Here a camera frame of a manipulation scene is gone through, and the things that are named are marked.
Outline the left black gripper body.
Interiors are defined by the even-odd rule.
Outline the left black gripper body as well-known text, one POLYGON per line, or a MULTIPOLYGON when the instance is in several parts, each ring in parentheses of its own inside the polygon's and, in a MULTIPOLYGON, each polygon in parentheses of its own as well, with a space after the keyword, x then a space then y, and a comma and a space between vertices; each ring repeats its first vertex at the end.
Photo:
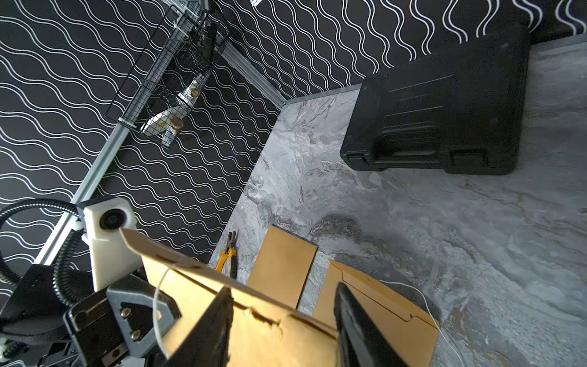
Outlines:
POLYGON ((163 366, 154 325, 166 333, 181 318, 174 299, 130 274, 73 305, 64 323, 78 366, 163 366))

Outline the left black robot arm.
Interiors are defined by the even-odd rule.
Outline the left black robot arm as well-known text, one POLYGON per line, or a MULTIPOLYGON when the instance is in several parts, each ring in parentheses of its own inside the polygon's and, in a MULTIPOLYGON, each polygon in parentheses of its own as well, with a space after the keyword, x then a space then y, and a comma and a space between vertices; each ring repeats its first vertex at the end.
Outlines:
POLYGON ((1 279, 14 292, 1 311, 4 366, 164 366, 157 334, 180 318, 174 300, 148 283, 142 259, 122 237, 136 228, 130 203, 100 197, 79 204, 33 199, 1 211, 57 209, 73 228, 51 265, 1 279))

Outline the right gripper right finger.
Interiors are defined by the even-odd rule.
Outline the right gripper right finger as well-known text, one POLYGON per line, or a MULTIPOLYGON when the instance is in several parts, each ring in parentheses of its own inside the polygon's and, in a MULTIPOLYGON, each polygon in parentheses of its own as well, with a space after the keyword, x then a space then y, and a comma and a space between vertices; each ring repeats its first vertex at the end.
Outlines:
POLYGON ((337 366, 407 366, 346 284, 336 286, 337 366))

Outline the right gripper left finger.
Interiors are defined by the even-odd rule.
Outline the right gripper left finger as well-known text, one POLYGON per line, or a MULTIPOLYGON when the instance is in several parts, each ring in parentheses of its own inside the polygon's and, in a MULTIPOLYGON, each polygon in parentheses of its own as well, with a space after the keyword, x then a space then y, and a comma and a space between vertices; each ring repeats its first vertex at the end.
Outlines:
POLYGON ((166 366, 226 366, 229 363, 229 339, 234 317, 231 289, 222 287, 214 298, 188 298, 182 309, 194 322, 166 366))

